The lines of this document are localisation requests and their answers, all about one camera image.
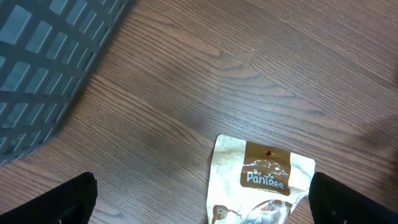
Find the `brown label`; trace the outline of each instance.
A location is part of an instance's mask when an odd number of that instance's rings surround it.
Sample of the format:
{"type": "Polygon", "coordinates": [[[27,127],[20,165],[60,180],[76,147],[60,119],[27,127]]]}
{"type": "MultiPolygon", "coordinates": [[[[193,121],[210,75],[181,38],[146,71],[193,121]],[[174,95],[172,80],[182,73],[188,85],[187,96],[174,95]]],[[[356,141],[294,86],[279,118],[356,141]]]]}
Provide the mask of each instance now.
{"type": "Polygon", "coordinates": [[[290,195],[290,152],[275,147],[246,143],[241,173],[242,187],[290,195]]]}

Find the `white and brown package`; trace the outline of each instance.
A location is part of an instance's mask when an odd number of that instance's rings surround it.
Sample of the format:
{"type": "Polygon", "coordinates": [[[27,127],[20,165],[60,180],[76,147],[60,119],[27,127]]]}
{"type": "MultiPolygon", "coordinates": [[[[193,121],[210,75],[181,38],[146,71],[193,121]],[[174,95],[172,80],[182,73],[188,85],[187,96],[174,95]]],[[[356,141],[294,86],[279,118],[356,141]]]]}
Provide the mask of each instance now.
{"type": "Polygon", "coordinates": [[[315,161],[219,135],[207,195],[209,224],[282,224],[308,195],[315,161]]]}

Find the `gray basket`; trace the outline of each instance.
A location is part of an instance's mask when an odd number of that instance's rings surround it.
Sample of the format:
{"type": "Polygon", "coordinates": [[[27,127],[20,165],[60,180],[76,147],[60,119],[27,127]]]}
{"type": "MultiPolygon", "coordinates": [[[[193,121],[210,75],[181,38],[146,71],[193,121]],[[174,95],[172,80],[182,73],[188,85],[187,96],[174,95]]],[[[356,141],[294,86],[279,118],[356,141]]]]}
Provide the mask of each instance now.
{"type": "Polygon", "coordinates": [[[0,0],[0,165],[56,136],[131,0],[0,0]]]}

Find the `wooden table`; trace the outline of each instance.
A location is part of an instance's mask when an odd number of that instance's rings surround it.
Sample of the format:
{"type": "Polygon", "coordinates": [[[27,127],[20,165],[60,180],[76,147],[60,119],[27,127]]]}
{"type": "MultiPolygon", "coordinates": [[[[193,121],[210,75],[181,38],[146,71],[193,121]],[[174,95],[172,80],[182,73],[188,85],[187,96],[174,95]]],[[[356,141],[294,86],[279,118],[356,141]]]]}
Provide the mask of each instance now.
{"type": "MultiPolygon", "coordinates": [[[[314,158],[398,211],[398,2],[141,0],[0,213],[91,171],[92,223],[207,222],[220,133],[314,158]]],[[[308,199],[289,223],[312,223],[308,199]]]]}

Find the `black object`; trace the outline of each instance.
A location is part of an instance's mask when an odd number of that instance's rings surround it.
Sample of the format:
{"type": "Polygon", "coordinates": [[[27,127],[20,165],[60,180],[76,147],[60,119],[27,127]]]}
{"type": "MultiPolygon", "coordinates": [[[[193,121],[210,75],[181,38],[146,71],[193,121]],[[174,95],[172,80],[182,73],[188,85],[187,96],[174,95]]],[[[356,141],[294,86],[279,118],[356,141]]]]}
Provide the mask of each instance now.
{"type": "Polygon", "coordinates": [[[0,165],[66,123],[135,0],[0,0],[0,165]]]}
{"type": "Polygon", "coordinates": [[[315,173],[310,187],[315,224],[398,223],[398,215],[337,180],[315,173]]]}
{"type": "Polygon", "coordinates": [[[86,172],[0,215],[2,224],[87,224],[97,198],[97,181],[86,172]]]}

